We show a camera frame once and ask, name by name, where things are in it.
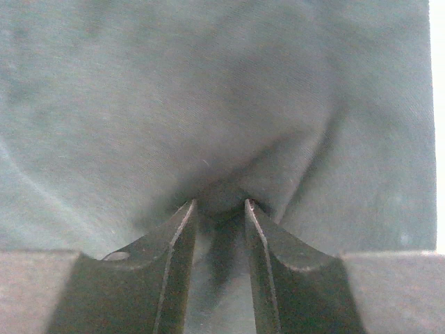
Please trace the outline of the black t-shirt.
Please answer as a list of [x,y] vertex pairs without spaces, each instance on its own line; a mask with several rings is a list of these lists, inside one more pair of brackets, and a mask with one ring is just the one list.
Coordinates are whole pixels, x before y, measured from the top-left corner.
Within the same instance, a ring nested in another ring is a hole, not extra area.
[[196,199],[188,330],[254,330],[251,198],[320,251],[432,250],[427,1],[2,1],[1,247],[103,258]]

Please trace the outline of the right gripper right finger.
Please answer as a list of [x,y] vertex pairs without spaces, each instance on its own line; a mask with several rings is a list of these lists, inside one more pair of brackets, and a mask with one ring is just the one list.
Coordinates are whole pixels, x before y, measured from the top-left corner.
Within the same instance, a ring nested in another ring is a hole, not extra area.
[[245,244],[258,333],[364,333],[337,257],[307,245],[245,201]]

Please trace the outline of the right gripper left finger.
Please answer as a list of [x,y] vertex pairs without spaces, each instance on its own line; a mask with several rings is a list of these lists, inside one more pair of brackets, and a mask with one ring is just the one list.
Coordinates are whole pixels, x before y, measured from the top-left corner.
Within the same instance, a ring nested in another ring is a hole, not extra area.
[[183,333],[197,203],[102,260],[72,267],[48,333]]

